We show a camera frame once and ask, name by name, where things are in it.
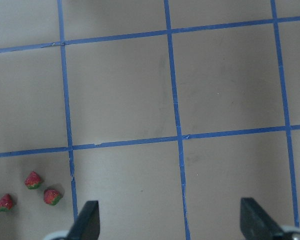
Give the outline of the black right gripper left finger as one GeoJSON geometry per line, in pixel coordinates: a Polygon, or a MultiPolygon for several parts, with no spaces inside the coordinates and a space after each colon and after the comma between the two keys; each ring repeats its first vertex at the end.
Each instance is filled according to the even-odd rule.
{"type": "Polygon", "coordinates": [[[67,234],[68,240],[98,240],[100,236],[100,212],[97,200],[87,201],[67,234]]]}

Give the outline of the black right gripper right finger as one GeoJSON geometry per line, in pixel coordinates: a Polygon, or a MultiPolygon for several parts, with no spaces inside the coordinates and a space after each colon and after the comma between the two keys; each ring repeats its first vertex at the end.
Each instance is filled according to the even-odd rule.
{"type": "Polygon", "coordinates": [[[252,197],[240,200],[240,231],[246,240],[282,240],[284,231],[252,197]]]}

